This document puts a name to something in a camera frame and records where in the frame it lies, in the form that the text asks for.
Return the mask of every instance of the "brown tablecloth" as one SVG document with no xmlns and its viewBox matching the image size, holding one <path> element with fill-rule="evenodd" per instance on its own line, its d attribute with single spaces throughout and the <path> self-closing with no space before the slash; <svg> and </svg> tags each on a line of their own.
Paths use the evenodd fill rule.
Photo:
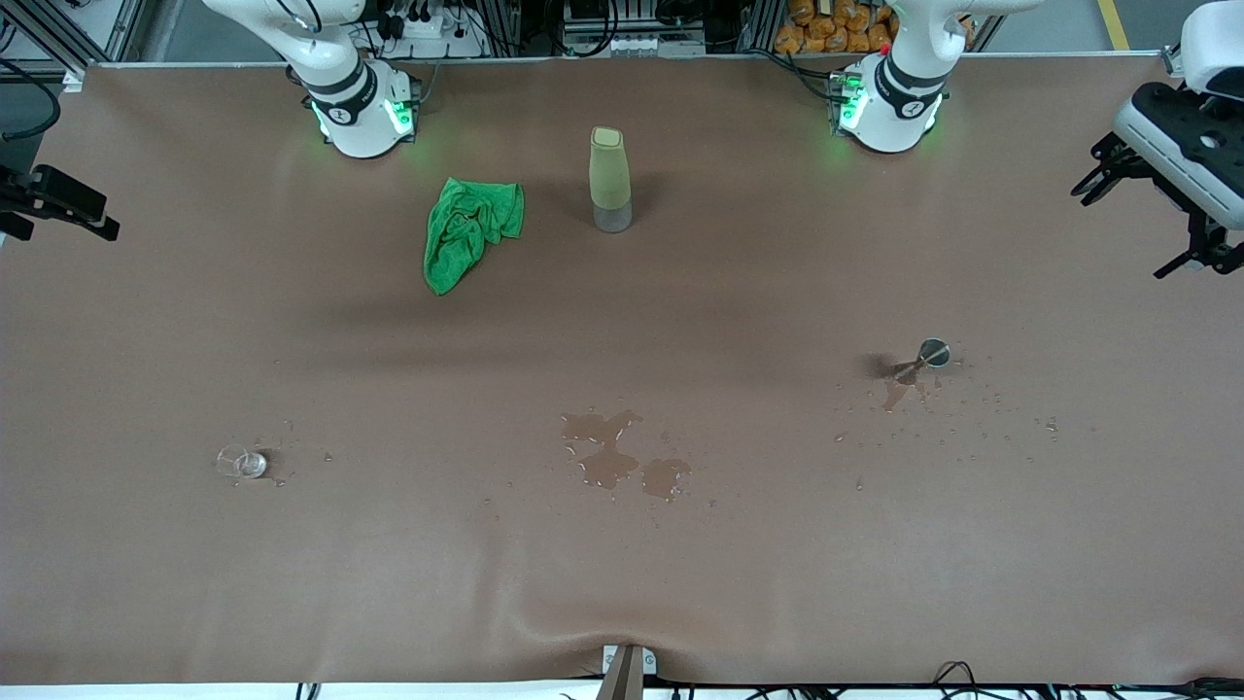
<svg viewBox="0 0 1244 700">
<path fill-rule="evenodd" d="M 612 642 L 702 683 L 1244 675 L 1240 279 L 1149 276 L 1186 224 L 1147 184 L 1067 196 L 1158 71 L 968 60 L 880 155 L 761 61 L 453 66 L 374 160 L 279 70 L 91 71 L 41 160 L 121 240 L 0 254 L 0 680 L 580 675 Z M 438 298 L 447 177 L 527 215 Z M 887 414 L 870 367 L 927 336 L 962 364 Z M 585 485 L 562 415 L 627 410 L 637 469 Z M 285 486 L 218 476 L 229 443 Z"/>
</svg>

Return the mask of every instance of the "glass cup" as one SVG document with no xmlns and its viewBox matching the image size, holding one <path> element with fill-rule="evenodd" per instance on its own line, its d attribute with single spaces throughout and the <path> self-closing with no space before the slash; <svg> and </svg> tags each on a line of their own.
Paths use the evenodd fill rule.
<svg viewBox="0 0 1244 700">
<path fill-rule="evenodd" d="M 216 455 L 216 471 L 233 479 L 259 479 L 267 470 L 267 459 L 241 445 L 229 445 Z"/>
</svg>

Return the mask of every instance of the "green towel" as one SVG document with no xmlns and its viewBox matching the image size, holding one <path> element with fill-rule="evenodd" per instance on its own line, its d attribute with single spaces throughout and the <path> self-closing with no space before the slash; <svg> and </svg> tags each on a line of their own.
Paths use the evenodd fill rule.
<svg viewBox="0 0 1244 700">
<path fill-rule="evenodd" d="M 480 257 L 484 241 L 522 233 L 522 188 L 449 178 L 428 214 L 423 276 L 437 296 L 449 291 Z"/>
</svg>

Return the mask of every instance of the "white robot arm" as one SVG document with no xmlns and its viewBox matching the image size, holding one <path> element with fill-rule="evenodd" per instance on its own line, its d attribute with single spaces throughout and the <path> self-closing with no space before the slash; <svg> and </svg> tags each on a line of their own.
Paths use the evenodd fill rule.
<svg viewBox="0 0 1244 700">
<path fill-rule="evenodd" d="M 858 80 L 833 86 L 845 97 L 835 107 L 837 128 L 884 153 L 916 145 L 933 127 L 942 87 L 967 46 L 958 15 L 1008 15 L 1044 1 L 891 0 L 898 36 L 889 53 L 872 53 L 846 68 Z"/>
<path fill-rule="evenodd" d="M 1120 180 L 1149 179 L 1188 214 L 1188 249 L 1159 267 L 1244 266 L 1244 0 L 1200 5 L 1183 22 L 1184 85 L 1142 85 L 1092 147 L 1098 165 L 1071 194 L 1090 205 Z"/>
<path fill-rule="evenodd" d="M 338 150 L 372 158 L 414 134 L 411 76 L 363 60 L 346 24 L 363 0 L 204 0 L 211 10 L 262 39 L 311 93 L 320 131 Z"/>
</svg>

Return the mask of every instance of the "beige bottle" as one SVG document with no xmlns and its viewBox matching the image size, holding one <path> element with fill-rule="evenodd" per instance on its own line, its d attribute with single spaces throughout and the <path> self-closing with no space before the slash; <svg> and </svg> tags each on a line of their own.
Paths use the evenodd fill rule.
<svg viewBox="0 0 1244 700">
<path fill-rule="evenodd" d="M 631 225 L 631 165 L 626 160 L 622 132 L 598 126 L 592 129 L 592 158 L 587 165 L 592 190 L 592 218 L 606 233 Z"/>
</svg>

